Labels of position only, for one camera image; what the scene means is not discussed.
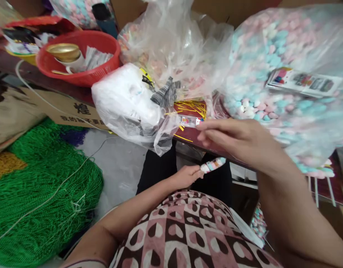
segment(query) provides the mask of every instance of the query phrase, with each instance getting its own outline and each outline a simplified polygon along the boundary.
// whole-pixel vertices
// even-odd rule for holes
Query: hand
[[[177,173],[169,177],[167,180],[172,185],[174,191],[188,188],[198,178],[204,178],[204,173],[200,170],[200,166],[183,166]]]
[[[297,169],[280,144],[256,120],[208,120],[196,127],[198,140],[205,147],[218,144],[228,153],[259,171],[273,176],[275,172]]]

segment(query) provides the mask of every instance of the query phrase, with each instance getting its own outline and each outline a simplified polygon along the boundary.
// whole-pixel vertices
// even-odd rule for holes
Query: checkered fabric
[[[120,246],[114,267],[281,266],[242,235],[224,203],[184,190],[138,222]]]

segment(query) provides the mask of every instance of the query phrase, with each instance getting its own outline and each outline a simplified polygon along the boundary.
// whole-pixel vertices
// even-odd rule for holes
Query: red plastic basket
[[[66,72],[66,67],[46,51],[49,45],[58,43],[78,45],[83,56],[86,55],[87,46],[94,47],[104,53],[112,53],[114,56],[105,64],[89,71],[70,75],[54,74],[51,72],[52,70]],[[120,46],[113,36],[99,31],[78,31],[63,34],[43,46],[36,56],[36,63],[39,70],[48,77],[62,79],[77,86],[91,87],[120,66],[119,54]]]

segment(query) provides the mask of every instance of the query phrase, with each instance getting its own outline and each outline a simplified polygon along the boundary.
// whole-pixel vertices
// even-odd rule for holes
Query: gold lid
[[[48,46],[46,51],[62,62],[73,62],[77,60],[81,54],[77,45],[69,43]]]

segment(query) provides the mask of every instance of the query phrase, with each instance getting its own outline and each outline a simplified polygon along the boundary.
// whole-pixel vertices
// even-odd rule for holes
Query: black pants
[[[202,163],[215,159],[213,155],[206,154]],[[176,168],[176,141],[172,141],[170,151],[159,157],[153,151],[146,153],[142,175],[138,184],[137,194],[143,192],[154,184],[166,179],[177,172]],[[230,165],[227,161],[222,167],[205,174],[203,179],[195,181],[191,190],[216,197],[229,207],[231,206],[232,177]]]

